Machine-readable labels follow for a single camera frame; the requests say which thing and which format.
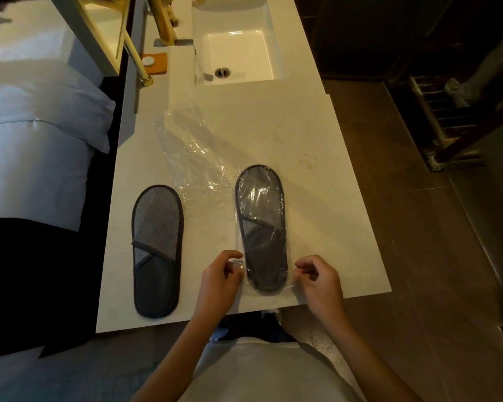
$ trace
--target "faucet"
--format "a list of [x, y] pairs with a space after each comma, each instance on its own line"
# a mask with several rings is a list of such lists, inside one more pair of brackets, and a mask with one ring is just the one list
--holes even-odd
[[[177, 24], [177, 19], [172, 11], [173, 0], [147, 0], [149, 9], [153, 14], [160, 41], [165, 46], [175, 45], [177, 36], [172, 24]], [[194, 0], [198, 4], [203, 4], [207, 0]]]

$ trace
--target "white sink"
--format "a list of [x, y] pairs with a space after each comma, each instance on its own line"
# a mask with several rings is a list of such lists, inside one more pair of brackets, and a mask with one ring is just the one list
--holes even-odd
[[[193, 38], [198, 86], [283, 77], [267, 0], [194, 3]], [[219, 78], [216, 72], [222, 68], [228, 76]]]

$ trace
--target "plastic wrapped slipper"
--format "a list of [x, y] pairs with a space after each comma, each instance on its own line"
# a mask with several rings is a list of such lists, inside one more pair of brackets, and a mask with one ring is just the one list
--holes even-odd
[[236, 181], [235, 202], [249, 281], [261, 292], [280, 290], [288, 265], [285, 202], [278, 175], [265, 165], [244, 169]]
[[179, 303], [184, 216], [169, 186], [145, 189], [132, 211], [134, 305], [142, 316], [169, 315]]

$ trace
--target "white t-shirt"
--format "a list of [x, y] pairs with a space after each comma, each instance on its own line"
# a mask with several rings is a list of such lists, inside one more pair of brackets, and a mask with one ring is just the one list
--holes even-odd
[[207, 344], [180, 401], [360, 402], [329, 360], [307, 344], [251, 337]]

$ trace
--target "hand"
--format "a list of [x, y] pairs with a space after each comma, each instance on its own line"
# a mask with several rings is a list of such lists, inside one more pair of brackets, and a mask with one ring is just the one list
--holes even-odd
[[318, 255], [295, 262], [293, 282], [302, 287], [309, 310], [325, 327], [348, 322], [343, 309], [343, 291], [337, 271]]
[[224, 250], [203, 271], [194, 316], [205, 318], [214, 325], [220, 323], [233, 305], [244, 276], [244, 270], [229, 259], [242, 256], [240, 251]]

